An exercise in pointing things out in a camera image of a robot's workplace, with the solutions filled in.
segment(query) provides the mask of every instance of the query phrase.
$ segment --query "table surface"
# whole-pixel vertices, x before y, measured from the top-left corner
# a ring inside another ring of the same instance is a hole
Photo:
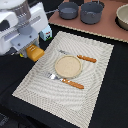
[[[89,128],[127,128],[128,44],[55,25],[50,26],[53,38],[59,31],[64,31],[114,45]],[[52,39],[46,42],[40,39],[41,48],[45,50]],[[30,116],[51,128],[77,128],[49,112],[12,96],[34,64],[30,59],[21,58],[19,55],[0,57],[0,104]]]

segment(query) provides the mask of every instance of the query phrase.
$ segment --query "utensil handle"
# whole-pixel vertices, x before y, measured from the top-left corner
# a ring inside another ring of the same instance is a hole
[[[63,79],[62,82],[66,83],[66,84],[69,84],[71,86],[74,86],[76,88],[79,88],[79,89],[84,89],[84,86],[83,85],[78,84],[78,83],[75,83],[75,82],[72,82],[72,81],[67,80],[67,79]]]
[[[87,61],[90,61],[90,62],[93,62],[93,63],[96,62],[96,59],[89,58],[89,57],[86,57],[86,56],[77,55],[77,57],[78,57],[79,59],[87,60]]]

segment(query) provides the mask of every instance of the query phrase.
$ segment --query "beige plate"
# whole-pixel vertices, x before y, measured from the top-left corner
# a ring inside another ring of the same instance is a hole
[[[55,70],[63,78],[73,78],[81,73],[82,64],[77,57],[65,55],[56,61]]]

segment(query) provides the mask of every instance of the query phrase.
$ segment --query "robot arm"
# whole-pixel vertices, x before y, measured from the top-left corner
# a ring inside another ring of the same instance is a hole
[[[48,19],[42,3],[29,8],[26,0],[6,0],[6,3],[1,0],[0,24],[0,55],[6,54],[11,48],[19,54],[48,26]]]

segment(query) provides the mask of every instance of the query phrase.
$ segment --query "pot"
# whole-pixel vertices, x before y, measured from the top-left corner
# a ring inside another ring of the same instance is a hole
[[[120,26],[125,30],[128,30],[128,4],[119,7],[116,15]]]
[[[58,9],[54,11],[46,12],[46,14],[59,11],[59,16],[63,19],[70,20],[78,16],[79,7],[74,2],[64,2],[58,6]]]
[[[103,6],[95,2],[87,2],[81,6],[80,19],[86,24],[95,24],[100,21]]]

